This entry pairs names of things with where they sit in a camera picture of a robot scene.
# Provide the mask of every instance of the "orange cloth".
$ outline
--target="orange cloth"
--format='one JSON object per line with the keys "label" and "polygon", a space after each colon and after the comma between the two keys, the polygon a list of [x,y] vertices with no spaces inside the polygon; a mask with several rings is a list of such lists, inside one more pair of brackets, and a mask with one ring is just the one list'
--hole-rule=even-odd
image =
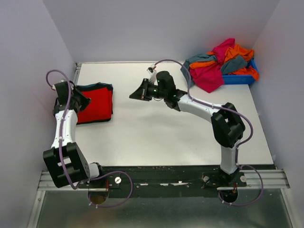
{"label": "orange cloth", "polygon": [[228,47],[225,52],[226,57],[224,63],[236,58],[238,55],[241,55],[245,59],[245,61],[248,62],[253,58],[254,50],[247,50],[246,48],[241,47],[239,44],[236,44],[234,48]]}
{"label": "orange cloth", "polygon": [[190,64],[191,69],[196,69],[200,67],[208,67],[211,66],[212,64],[216,63],[216,61],[209,61],[209,62],[195,62]]}
{"label": "orange cloth", "polygon": [[230,73],[229,75],[251,75],[256,81],[258,81],[259,74],[252,66],[249,68],[242,68],[235,72]]}
{"label": "orange cloth", "polygon": [[234,46],[234,49],[248,62],[253,58],[255,51],[253,49],[246,49],[241,47],[239,44]]}

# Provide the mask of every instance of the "white table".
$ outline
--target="white table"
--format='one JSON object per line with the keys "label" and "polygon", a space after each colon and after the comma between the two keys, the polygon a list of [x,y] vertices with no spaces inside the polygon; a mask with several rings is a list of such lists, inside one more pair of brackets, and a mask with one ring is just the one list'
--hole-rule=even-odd
{"label": "white table", "polygon": [[[172,110],[163,101],[129,99],[142,79],[149,78],[146,69],[150,65],[147,62],[82,64],[78,85],[103,82],[114,87],[112,120],[76,128],[76,142],[87,161],[102,166],[220,164],[220,145],[209,122]],[[157,71],[162,70],[170,72],[177,88],[186,90],[179,65],[162,63]],[[241,164],[273,164],[247,85],[224,85],[211,94],[195,86],[191,94],[213,103],[231,102],[249,118],[254,136],[240,147]],[[244,123],[243,139],[249,135],[249,126]]]}

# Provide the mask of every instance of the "teal cloth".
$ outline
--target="teal cloth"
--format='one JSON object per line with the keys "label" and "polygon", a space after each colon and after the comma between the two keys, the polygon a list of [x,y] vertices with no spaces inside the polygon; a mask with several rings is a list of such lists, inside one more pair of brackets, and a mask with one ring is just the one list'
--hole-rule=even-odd
{"label": "teal cloth", "polygon": [[237,56],[234,59],[231,59],[224,63],[224,65],[220,68],[222,75],[227,75],[244,67],[247,67],[248,62],[242,57]]}

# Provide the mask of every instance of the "screw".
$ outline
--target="screw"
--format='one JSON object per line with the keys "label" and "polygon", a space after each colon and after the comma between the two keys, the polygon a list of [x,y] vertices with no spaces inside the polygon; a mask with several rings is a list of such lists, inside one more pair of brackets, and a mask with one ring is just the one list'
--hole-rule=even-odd
{"label": "screw", "polygon": [[207,176],[205,176],[204,178],[203,178],[203,181],[204,182],[207,182],[209,180],[209,177],[207,177]]}
{"label": "screw", "polygon": [[241,182],[245,183],[247,181],[247,178],[245,176],[240,177]]}
{"label": "screw", "polygon": [[116,177],[115,178],[115,183],[119,184],[120,182],[122,182],[122,179],[120,177]]}

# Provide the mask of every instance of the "blue tray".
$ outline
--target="blue tray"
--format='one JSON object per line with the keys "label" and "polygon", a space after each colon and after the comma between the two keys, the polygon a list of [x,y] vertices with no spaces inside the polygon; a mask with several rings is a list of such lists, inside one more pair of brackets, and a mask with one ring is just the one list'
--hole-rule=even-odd
{"label": "blue tray", "polygon": [[[255,70],[256,64],[254,59],[251,59],[248,63],[248,66],[252,66]],[[223,75],[223,79],[225,82],[225,85],[239,85],[239,84],[248,84],[251,85],[255,82],[255,79],[251,75]]]}

